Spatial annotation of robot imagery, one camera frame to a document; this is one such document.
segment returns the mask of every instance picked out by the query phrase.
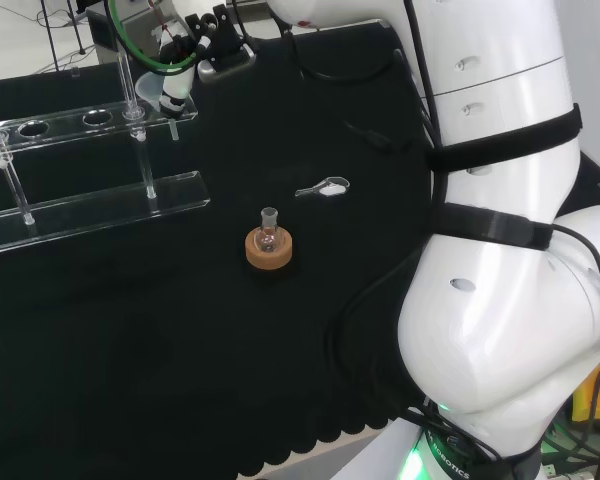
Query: test tube holder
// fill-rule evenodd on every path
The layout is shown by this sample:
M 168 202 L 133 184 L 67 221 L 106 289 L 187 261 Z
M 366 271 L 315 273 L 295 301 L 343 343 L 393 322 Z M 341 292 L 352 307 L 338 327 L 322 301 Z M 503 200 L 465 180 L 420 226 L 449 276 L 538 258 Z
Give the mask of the test tube holder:
M 33 243 L 74 236 L 207 205 L 210 201 L 198 171 L 154 179 L 147 148 L 147 128 L 168 126 L 178 141 L 177 123 L 192 121 L 191 98 L 183 115 L 168 119 L 136 96 L 129 59 L 122 48 L 118 71 L 124 101 L 51 115 L 0 122 L 0 169 L 15 208 L 0 211 L 0 252 Z M 33 148 L 128 132 L 143 181 L 132 185 L 29 204 L 14 165 L 14 153 Z

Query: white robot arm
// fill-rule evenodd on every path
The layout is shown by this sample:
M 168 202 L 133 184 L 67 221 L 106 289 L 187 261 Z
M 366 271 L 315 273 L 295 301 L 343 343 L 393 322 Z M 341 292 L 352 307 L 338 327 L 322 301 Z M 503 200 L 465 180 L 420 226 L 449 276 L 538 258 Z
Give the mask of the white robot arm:
M 282 20 L 301 27 L 389 22 L 424 94 L 404 0 L 268 2 Z M 573 109 L 553 0 L 413 0 L 413 6 L 444 146 Z M 573 139 L 453 172 L 446 202 L 553 224 L 579 162 Z M 600 207 L 556 223 L 600 251 Z M 443 406 L 445 419 L 503 458 L 527 454 L 600 362 L 598 269 L 586 247 L 561 233 L 548 250 L 434 235 L 404 301 L 398 335 L 409 373 Z M 468 478 L 444 468 L 426 435 L 419 450 L 433 480 Z M 546 477 L 540 471 L 531 478 Z

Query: table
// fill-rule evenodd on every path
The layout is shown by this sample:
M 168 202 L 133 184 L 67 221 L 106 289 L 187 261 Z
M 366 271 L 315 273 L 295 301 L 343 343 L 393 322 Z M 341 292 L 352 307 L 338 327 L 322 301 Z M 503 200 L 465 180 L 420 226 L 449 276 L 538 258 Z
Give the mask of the table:
M 305 63 L 372 70 L 398 45 L 378 24 L 298 40 Z M 0 82 L 0 119 L 120 98 L 114 66 Z M 416 99 L 400 65 L 372 84 L 303 80 L 287 45 L 196 85 L 199 118 L 172 144 L 149 132 L 156 177 L 198 169 L 204 209 L 0 254 L 0 479 L 234 479 L 341 431 L 383 427 L 421 394 L 395 328 L 415 265 L 351 318 L 334 376 L 324 332 L 346 301 L 417 247 L 428 172 Z M 393 139 L 370 149 L 342 120 Z M 126 135 L 16 157 L 32 203 L 140 181 Z M 342 197 L 295 199 L 327 176 Z M 565 211 L 600 203 L 583 162 Z M 0 209 L 11 207 L 0 178 Z M 294 236 L 277 275 L 253 271 L 244 238 L 265 206 Z M 369 371 L 391 397 L 369 394 Z

